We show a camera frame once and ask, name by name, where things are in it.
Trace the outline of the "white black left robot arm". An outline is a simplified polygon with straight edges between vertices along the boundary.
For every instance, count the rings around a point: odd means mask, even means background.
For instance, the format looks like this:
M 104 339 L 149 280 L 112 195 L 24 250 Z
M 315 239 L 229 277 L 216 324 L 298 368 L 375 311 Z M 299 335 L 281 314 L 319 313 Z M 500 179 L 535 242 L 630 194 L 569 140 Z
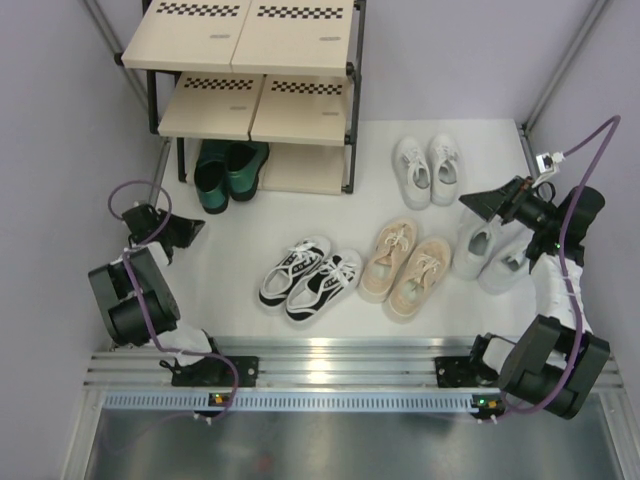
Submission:
M 117 346 L 154 346 L 173 357 L 160 366 L 174 387 L 256 385 L 259 359 L 225 357 L 212 336 L 181 320 L 164 269 L 174 251 L 186 249 L 205 226 L 157 209 L 136 205 L 116 216 L 129 230 L 129 247 L 118 259 L 88 273 L 105 328 Z

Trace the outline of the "green loafer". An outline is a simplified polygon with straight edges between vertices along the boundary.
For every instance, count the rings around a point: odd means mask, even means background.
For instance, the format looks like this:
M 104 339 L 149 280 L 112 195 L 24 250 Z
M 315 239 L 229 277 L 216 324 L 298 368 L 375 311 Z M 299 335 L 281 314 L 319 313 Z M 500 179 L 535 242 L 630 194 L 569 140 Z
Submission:
M 256 194 L 259 173 L 270 155 L 267 142 L 234 142 L 227 150 L 226 175 L 231 197 L 250 201 Z
M 220 214 L 228 206 L 226 155 L 227 140 L 203 140 L 194 170 L 194 185 L 199 202 L 208 214 Z

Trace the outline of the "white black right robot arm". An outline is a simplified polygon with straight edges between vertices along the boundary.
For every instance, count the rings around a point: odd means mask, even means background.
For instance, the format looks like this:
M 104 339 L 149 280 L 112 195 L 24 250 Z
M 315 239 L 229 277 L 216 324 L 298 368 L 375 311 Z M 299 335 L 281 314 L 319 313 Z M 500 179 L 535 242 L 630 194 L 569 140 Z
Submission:
M 544 200 L 530 177 L 465 194 L 460 201 L 483 220 L 517 221 L 533 234 L 525 257 L 534 282 L 536 315 L 517 342 L 477 336 L 466 356 L 436 358 L 441 389 L 493 387 L 517 404 L 475 398 L 477 418 L 545 410 L 572 419 L 585 403 L 610 356 L 609 343 L 591 332 L 579 292 L 582 241 L 605 205 L 589 186 L 573 188 L 560 203 Z

